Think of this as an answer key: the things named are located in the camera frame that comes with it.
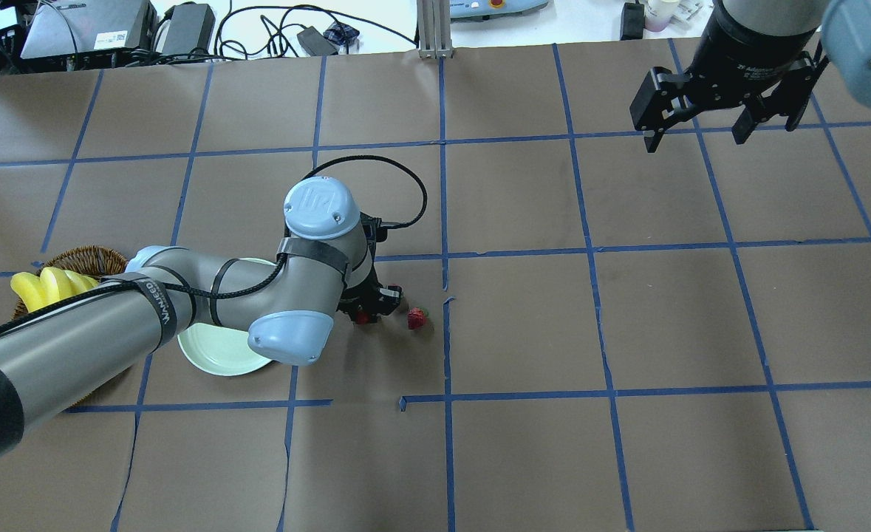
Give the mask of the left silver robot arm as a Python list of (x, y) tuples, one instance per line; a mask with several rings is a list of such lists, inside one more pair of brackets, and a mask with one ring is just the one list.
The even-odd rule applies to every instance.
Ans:
[(142, 249), (125, 273), (0, 326), (0, 456), (193, 324), (245, 331), (257, 355), (290, 366), (320, 357), (336, 311), (370, 321), (401, 306), (379, 283), (376, 219), (331, 177), (304, 178), (283, 201), (274, 263), (186, 249)]

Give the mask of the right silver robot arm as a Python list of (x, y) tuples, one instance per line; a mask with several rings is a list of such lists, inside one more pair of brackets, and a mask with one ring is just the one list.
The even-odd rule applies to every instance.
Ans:
[(630, 115), (646, 151), (702, 112), (740, 109), (737, 144), (774, 117), (796, 130), (828, 65), (871, 108), (871, 1), (717, 1), (688, 67), (645, 74)]

